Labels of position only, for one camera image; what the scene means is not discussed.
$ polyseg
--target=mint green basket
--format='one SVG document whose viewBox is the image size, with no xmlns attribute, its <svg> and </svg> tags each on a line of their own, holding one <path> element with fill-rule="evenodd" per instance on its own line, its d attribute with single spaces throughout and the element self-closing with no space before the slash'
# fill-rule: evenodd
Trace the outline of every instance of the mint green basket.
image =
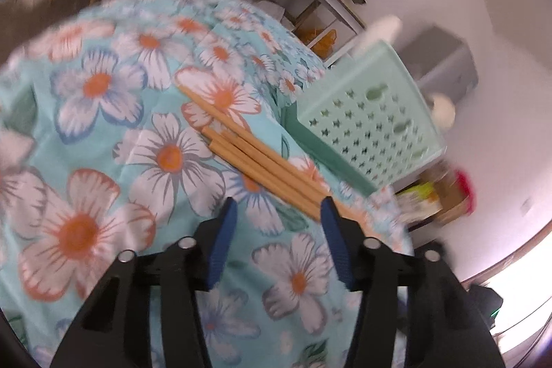
<svg viewBox="0 0 552 368">
<path fill-rule="evenodd" d="M 383 41 L 328 70 L 282 111 L 282 125 L 303 150 L 364 195 L 445 151 L 420 91 Z"/>
</svg>

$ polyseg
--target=red object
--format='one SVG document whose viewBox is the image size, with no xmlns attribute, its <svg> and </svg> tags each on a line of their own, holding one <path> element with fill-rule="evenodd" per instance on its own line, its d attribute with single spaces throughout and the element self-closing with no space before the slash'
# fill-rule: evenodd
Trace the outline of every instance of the red object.
<svg viewBox="0 0 552 368">
<path fill-rule="evenodd" d="M 466 172 L 463 170 L 457 169 L 456 171 L 456 180 L 458 182 L 458 185 L 460 186 L 460 189 L 462 189 L 462 192 L 466 195 L 468 199 L 467 204 L 467 214 L 471 214 L 475 211 L 475 189 L 474 185 L 471 183 L 471 180 L 469 179 Z"/>
</svg>

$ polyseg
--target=brown floor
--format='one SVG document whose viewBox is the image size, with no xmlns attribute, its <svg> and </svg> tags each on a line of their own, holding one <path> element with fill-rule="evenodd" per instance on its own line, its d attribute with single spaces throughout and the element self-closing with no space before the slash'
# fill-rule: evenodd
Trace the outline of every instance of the brown floor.
<svg viewBox="0 0 552 368">
<path fill-rule="evenodd" d="M 13 49 L 38 35 L 46 27 L 64 20 L 87 7 L 90 0 L 49 0 L 33 9 L 12 2 L 0 3 L 0 66 Z"/>
</svg>

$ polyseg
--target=silver rivet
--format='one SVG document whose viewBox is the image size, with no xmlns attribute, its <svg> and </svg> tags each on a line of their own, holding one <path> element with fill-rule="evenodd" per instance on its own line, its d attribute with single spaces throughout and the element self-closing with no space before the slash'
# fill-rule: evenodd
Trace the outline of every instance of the silver rivet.
<svg viewBox="0 0 552 368">
<path fill-rule="evenodd" d="M 373 237 L 369 237 L 368 239 L 364 240 L 364 246 L 370 250 L 377 250 L 379 247 L 382 246 L 379 240 L 374 239 Z"/>
<path fill-rule="evenodd" d="M 427 250 L 424 256 L 430 262 L 437 262 L 441 259 L 441 255 L 435 250 Z"/>
<path fill-rule="evenodd" d="M 121 261 L 121 262 L 130 262 L 131 260 L 134 259 L 134 251 L 132 250 L 124 250 L 124 251 L 121 251 L 119 253 L 119 256 L 117 256 L 117 258 Z"/>
<path fill-rule="evenodd" d="M 196 243 L 197 242 L 193 237 L 184 237 L 178 241 L 178 246 L 183 250 L 187 250 L 189 248 L 195 247 Z"/>
</svg>

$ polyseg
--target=floral tablecloth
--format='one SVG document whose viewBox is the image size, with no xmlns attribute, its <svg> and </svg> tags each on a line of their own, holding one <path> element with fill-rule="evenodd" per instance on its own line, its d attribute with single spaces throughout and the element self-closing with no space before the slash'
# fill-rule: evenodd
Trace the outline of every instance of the floral tablecloth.
<svg viewBox="0 0 552 368">
<path fill-rule="evenodd" d="M 42 367 L 118 252 L 163 250 L 227 196 L 239 207 L 228 262 L 198 293 L 213 366 L 342 366 L 360 298 L 337 280 L 320 226 L 215 157 L 198 131 L 211 118 L 177 89 L 199 93 L 409 252 L 390 189 L 361 197 L 279 125 L 280 108 L 324 72 L 239 0 L 107 0 L 12 54 L 0 72 L 0 307 Z"/>
</svg>

